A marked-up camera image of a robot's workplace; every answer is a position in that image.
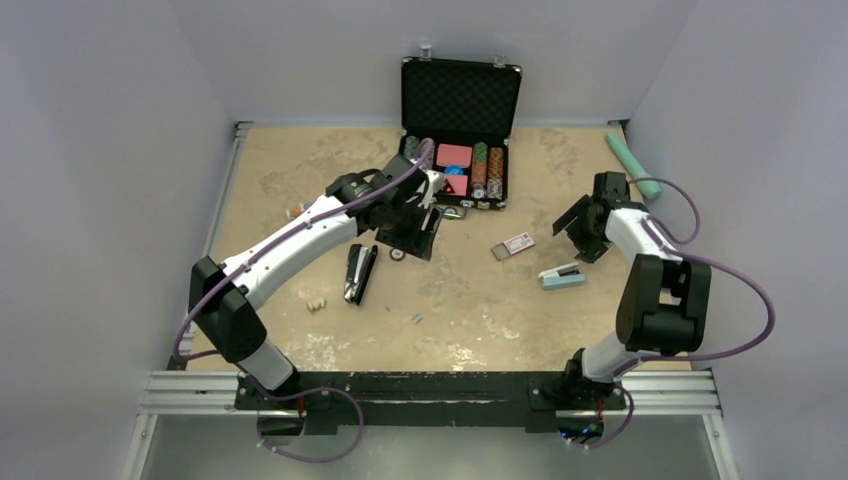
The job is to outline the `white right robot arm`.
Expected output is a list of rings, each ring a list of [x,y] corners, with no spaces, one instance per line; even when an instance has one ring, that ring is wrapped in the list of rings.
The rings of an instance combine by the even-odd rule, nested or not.
[[[617,307],[615,329],[599,343],[579,349],[549,393],[584,407],[607,396],[614,382],[643,359],[692,353],[702,344],[711,268],[685,260],[652,225],[647,207],[632,200],[625,174],[595,175],[593,191],[553,224],[566,233],[585,263],[616,247],[630,262]]]

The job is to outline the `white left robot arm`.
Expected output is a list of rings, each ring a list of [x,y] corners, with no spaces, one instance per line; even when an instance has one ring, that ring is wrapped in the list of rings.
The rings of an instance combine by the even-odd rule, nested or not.
[[[272,408],[289,407],[297,399],[298,371],[270,339],[259,310],[302,269],[367,231],[429,260],[441,221],[435,195],[446,183],[443,173],[402,155],[381,169],[338,177],[304,213],[258,244],[220,262],[198,260],[190,275],[188,322],[260,384],[259,395]]]

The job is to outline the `light blue stapler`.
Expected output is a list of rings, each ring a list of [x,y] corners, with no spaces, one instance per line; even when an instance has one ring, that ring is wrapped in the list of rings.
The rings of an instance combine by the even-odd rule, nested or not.
[[[586,276],[581,272],[578,262],[560,265],[540,272],[537,279],[545,291],[579,286],[586,282]]]

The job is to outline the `black stapler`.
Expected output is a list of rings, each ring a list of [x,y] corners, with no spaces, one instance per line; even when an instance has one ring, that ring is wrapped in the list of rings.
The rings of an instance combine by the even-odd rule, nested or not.
[[[361,304],[378,253],[377,245],[366,246],[357,243],[350,246],[343,289],[343,299],[348,304]]]

